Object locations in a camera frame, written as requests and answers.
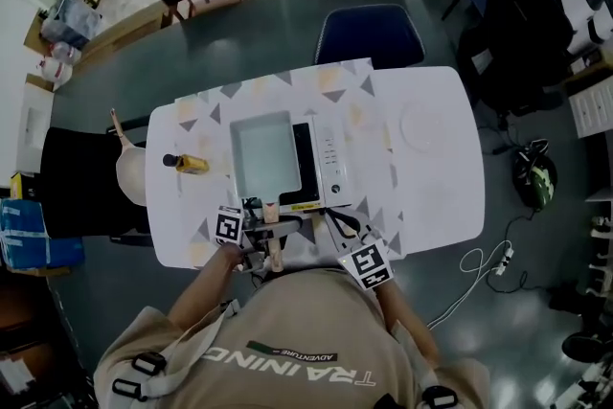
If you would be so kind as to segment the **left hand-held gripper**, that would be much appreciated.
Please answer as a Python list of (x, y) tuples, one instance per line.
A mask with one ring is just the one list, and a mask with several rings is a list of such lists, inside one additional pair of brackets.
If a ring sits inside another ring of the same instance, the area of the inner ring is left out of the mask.
[(286, 238), (302, 227), (297, 216), (275, 215), (274, 222), (265, 216), (250, 216), (242, 209), (219, 206), (216, 216), (215, 240), (219, 244), (234, 244), (241, 251), (242, 271), (262, 269), (279, 273), (284, 270), (283, 247)]

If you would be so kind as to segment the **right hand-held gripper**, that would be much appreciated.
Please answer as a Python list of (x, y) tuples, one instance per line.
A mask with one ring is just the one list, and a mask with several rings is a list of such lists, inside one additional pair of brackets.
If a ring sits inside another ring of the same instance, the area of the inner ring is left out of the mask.
[(394, 278), (388, 246), (367, 215), (348, 207), (326, 208), (324, 218), (338, 263), (363, 290)]

